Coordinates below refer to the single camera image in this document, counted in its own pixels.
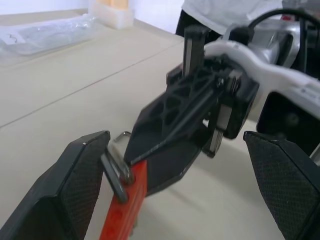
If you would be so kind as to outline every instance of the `white shirt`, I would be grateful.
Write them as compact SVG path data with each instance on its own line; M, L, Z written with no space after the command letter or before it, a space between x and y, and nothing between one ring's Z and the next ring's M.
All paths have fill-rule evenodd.
M188 15L221 35L231 24L252 21L280 8L282 0L184 0L182 5Z

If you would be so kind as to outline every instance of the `clear plastic packaging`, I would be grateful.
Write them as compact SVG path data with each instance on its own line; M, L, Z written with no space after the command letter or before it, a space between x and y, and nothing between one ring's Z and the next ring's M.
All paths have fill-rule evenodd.
M0 64L89 40L96 18L84 14L25 25L0 26Z

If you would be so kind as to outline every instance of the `table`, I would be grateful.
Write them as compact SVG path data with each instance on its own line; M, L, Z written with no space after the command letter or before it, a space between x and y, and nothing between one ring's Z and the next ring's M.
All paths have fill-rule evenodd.
M0 22L77 14L1 16ZM103 34L0 69L0 226L69 142L132 129L140 110L166 89L166 73L182 61L183 39L145 23ZM251 121L243 128L254 129ZM214 159L201 154L180 182L148 197L131 239L283 240L259 192L243 130L236 140L223 140ZM111 196L104 178L87 240L99 238Z

